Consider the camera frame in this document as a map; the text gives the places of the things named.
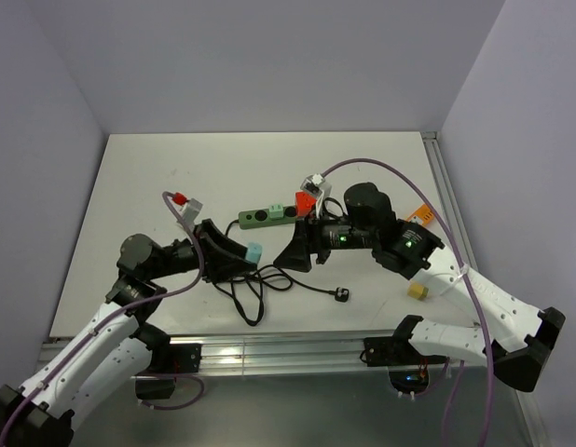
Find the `red cube socket adapter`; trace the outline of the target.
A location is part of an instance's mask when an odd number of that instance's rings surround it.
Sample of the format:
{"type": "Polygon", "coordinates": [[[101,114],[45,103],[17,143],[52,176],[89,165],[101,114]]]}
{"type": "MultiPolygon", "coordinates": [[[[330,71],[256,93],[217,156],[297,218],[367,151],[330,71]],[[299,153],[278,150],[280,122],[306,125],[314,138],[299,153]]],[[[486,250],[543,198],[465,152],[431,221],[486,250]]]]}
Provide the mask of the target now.
{"type": "Polygon", "coordinates": [[[306,217],[315,212],[317,199],[304,191],[295,193],[295,209],[298,218],[306,217]]]}

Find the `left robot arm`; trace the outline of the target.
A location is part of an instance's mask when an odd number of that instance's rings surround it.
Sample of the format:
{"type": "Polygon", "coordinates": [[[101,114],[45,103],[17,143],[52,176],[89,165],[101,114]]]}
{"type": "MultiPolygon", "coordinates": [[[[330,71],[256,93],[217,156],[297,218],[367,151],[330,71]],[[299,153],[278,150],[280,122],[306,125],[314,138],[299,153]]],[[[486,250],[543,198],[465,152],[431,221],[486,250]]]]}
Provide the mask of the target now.
{"type": "Polygon", "coordinates": [[[157,285],[192,270],[211,283],[256,270],[260,245],[225,236],[211,220],[162,247],[125,239],[118,278],[80,333],[20,386],[0,388],[0,446],[67,446],[92,411],[132,376],[171,363],[170,337],[148,323],[170,292],[157,285]]]}

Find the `aluminium side rail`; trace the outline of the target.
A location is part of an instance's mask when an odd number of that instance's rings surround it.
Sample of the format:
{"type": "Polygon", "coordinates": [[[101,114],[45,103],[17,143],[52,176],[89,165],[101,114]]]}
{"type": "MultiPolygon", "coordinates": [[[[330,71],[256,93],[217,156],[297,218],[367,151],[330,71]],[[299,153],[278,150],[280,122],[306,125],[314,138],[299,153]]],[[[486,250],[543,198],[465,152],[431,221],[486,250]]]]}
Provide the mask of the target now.
{"type": "Polygon", "coordinates": [[[432,175],[437,185],[437,191],[442,203],[442,209],[448,227],[455,238],[463,260],[472,268],[476,268],[476,260],[471,247],[464,222],[462,220],[458,201],[456,200],[452,182],[446,170],[445,160],[440,150],[439,134],[437,132],[421,132],[432,175]]]}

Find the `orange power strip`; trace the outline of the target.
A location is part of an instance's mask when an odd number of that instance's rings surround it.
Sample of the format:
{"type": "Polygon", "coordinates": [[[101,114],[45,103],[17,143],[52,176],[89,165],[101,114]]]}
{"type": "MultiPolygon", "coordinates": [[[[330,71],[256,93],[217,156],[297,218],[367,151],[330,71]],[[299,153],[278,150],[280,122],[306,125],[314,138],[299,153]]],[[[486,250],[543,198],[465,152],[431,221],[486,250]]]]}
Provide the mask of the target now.
{"type": "Polygon", "coordinates": [[[423,227],[428,226],[434,220],[434,215],[431,208],[427,204],[421,205],[416,209],[407,220],[411,223],[422,225],[423,227]]]}

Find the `green wall charger plug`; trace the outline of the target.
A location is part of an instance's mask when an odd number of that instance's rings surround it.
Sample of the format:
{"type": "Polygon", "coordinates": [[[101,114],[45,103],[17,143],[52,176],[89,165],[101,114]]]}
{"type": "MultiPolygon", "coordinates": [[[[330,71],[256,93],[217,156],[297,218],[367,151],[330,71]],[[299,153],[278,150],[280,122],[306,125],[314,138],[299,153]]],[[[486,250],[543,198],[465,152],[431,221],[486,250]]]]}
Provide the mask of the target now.
{"type": "Polygon", "coordinates": [[[284,206],[282,204],[272,204],[267,211],[270,220],[279,220],[284,217],[284,206]]]}

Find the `aluminium front rail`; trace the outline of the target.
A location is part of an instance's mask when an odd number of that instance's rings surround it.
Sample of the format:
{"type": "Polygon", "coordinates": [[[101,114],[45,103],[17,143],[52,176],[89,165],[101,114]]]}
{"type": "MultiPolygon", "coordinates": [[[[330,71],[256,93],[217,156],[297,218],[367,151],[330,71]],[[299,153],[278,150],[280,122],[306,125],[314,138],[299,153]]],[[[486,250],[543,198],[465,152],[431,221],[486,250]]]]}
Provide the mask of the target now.
{"type": "MultiPolygon", "coordinates": [[[[425,349],[415,349],[425,356],[464,359],[472,366],[479,363],[482,333],[477,328],[446,328],[447,339],[439,344],[435,333],[441,325],[431,324],[421,330],[425,349]]],[[[202,344],[198,374],[203,376],[256,376],[302,373],[353,373],[366,367],[359,359],[363,339],[392,336],[388,332],[318,332],[297,334],[248,334],[242,336],[183,337],[169,336],[155,328],[140,329],[136,335],[116,343],[104,363],[110,368],[130,366],[139,370],[139,356],[146,354],[147,367],[159,350],[171,344],[202,344]]]]}

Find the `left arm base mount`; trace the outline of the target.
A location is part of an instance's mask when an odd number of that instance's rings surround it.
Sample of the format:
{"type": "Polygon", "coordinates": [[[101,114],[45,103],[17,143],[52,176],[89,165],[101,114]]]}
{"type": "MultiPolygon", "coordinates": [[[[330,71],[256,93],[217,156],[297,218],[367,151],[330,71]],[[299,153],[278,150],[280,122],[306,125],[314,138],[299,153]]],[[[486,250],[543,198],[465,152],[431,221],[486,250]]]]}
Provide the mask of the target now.
{"type": "Polygon", "coordinates": [[[169,400],[180,390],[183,381],[195,383],[198,394],[184,405],[199,401],[205,393],[205,384],[197,377],[201,361],[202,344],[171,344],[159,350],[155,359],[141,372],[134,383],[135,396],[145,405],[160,407],[161,400],[169,400]]]}

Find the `teal wall charger plug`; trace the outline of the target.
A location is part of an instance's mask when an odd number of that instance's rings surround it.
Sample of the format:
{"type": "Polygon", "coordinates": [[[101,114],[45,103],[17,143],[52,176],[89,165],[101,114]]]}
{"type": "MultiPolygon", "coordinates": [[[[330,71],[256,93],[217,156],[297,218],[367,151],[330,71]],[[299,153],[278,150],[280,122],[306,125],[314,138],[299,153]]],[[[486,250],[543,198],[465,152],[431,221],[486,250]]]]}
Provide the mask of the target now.
{"type": "Polygon", "coordinates": [[[245,253],[244,259],[253,264],[259,264],[261,256],[263,253],[263,247],[255,242],[249,242],[247,244],[247,251],[245,253]]]}

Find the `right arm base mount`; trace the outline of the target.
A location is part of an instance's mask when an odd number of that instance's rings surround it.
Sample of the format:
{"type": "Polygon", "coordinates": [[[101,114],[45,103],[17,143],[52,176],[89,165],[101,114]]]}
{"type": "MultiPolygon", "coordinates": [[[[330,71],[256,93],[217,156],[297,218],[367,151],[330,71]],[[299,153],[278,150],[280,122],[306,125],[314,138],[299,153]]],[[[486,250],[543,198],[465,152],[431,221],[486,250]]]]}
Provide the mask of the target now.
{"type": "Polygon", "coordinates": [[[368,368],[387,368],[395,393],[411,399],[427,393],[447,376],[449,368],[446,357],[419,354],[392,336],[364,338],[359,359],[368,368]]]}

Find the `green power strip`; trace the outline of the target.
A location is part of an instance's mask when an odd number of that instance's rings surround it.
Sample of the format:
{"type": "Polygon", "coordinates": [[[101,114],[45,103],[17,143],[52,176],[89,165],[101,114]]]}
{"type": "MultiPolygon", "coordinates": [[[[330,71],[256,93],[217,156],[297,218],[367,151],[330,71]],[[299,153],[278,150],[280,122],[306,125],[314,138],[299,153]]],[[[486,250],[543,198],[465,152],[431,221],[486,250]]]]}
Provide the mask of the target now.
{"type": "Polygon", "coordinates": [[[259,229],[271,226],[293,224],[295,222],[296,209],[294,205],[284,206],[284,217],[279,220],[269,219],[267,211],[268,207],[265,209],[241,211],[238,214],[240,229],[241,230],[259,229]]]}

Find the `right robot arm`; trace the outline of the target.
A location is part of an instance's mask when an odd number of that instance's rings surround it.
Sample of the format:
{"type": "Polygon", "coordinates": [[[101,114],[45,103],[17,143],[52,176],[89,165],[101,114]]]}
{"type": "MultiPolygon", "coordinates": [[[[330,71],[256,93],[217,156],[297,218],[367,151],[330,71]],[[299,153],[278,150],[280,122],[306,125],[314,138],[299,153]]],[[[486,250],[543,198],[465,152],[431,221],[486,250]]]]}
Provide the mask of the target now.
{"type": "Polygon", "coordinates": [[[315,207],[295,222],[292,240],[275,259],[281,269],[302,273],[324,264],[332,251],[368,250],[383,268],[430,296],[446,299],[475,323],[450,326],[407,316],[391,337],[397,359],[450,357],[491,366],[497,379],[522,392],[535,389],[566,321],[554,307],[539,309],[512,296],[466,264],[426,227],[397,218],[390,198],[373,183],[344,194],[346,212],[330,215],[326,188],[305,180],[302,191],[315,207]]]}

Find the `yellow plug adapter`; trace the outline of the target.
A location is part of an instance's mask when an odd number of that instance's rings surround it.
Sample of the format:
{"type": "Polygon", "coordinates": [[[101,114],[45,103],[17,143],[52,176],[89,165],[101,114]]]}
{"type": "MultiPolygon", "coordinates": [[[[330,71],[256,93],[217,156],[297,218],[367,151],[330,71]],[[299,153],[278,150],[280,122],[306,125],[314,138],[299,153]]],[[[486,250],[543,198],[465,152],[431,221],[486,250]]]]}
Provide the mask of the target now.
{"type": "Polygon", "coordinates": [[[411,283],[407,289],[406,294],[418,301],[426,300],[431,296],[430,290],[423,284],[411,283]]]}

